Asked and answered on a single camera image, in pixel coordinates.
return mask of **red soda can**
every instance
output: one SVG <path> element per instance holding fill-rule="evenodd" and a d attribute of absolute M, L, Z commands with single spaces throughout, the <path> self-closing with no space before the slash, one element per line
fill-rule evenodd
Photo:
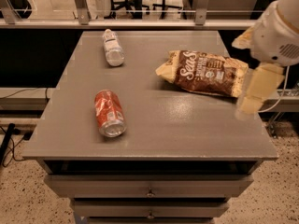
<path fill-rule="evenodd" d="M 100 134 L 106 137 L 121 135 L 126 126 L 118 96 L 109 90 L 99 91 L 94 104 Z"/>

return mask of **speckled floor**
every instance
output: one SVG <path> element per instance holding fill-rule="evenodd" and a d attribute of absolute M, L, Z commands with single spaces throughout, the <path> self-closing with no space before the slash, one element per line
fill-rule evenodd
<path fill-rule="evenodd" d="M 265 162 L 254 182 L 216 224 L 299 223 L 299 122 L 278 123 L 273 139 L 279 159 Z M 18 142 L 21 136 L 14 136 Z M 16 150 L 21 158 L 22 142 Z M 44 170 L 35 161 L 12 161 L 0 169 L 0 224 L 75 223 L 67 199 L 58 198 L 44 183 Z"/>

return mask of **label on can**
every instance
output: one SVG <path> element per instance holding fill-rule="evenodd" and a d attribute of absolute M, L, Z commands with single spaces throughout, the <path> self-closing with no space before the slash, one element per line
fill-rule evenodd
<path fill-rule="evenodd" d="M 121 103 L 112 91 L 100 91 L 94 100 L 99 131 L 107 137 L 115 137 L 125 131 Z"/>

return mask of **drawer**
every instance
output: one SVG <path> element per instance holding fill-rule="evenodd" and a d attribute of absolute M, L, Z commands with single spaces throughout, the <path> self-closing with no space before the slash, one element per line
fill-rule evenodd
<path fill-rule="evenodd" d="M 69 198 L 237 197 L 251 175 L 47 175 L 46 184 Z"/>
<path fill-rule="evenodd" d="M 228 203 L 222 199 L 79 199 L 71 202 L 81 217 L 220 217 Z"/>
<path fill-rule="evenodd" d="M 88 218 L 89 224 L 214 224 L 213 218 Z"/>

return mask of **brown snack bag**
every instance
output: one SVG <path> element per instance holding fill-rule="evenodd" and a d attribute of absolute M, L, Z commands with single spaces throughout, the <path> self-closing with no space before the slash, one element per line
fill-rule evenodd
<path fill-rule="evenodd" d="M 175 50 L 156 74 L 189 92 L 238 97 L 248 68 L 234 58 Z"/>

